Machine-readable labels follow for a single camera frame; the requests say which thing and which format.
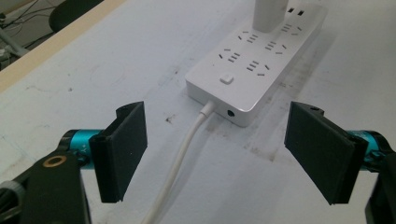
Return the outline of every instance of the electrical outlet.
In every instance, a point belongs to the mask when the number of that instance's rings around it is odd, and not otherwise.
[[[272,32],[252,28],[252,20],[223,40],[186,75],[188,95],[246,127],[294,61],[318,34],[327,10],[314,4],[289,4],[285,20]]]

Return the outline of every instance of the table surface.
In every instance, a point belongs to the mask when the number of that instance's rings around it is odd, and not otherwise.
[[[250,126],[209,118],[159,223],[365,223],[376,175],[360,172],[349,204],[329,206],[283,139],[298,101],[396,145],[396,2],[309,2],[329,9],[316,40]],[[253,0],[105,1],[12,64],[0,73],[0,181],[50,153],[66,131],[103,129],[116,108],[144,101],[148,148],[124,201],[102,204],[94,171],[82,171],[93,223],[140,223],[202,107],[184,76],[253,8]]]

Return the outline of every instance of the floor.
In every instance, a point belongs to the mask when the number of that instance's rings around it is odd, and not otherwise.
[[[1,21],[3,30],[26,49],[34,49],[53,35],[49,17],[53,9],[63,0],[35,0],[10,12]],[[0,40],[0,51],[6,44]],[[6,54],[0,57],[0,70],[17,61],[18,58]]]

